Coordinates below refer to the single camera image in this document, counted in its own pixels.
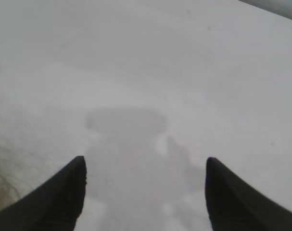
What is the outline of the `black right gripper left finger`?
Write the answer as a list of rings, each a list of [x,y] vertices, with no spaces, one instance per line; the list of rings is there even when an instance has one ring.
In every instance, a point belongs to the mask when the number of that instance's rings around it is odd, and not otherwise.
[[[0,211],[0,231],[72,231],[86,195],[87,168],[77,156],[31,193]]]

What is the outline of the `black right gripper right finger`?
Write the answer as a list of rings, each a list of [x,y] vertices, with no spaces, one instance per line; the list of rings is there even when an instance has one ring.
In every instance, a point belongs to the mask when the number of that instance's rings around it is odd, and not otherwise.
[[[206,161],[205,200],[214,231],[292,231],[291,211],[214,157]]]

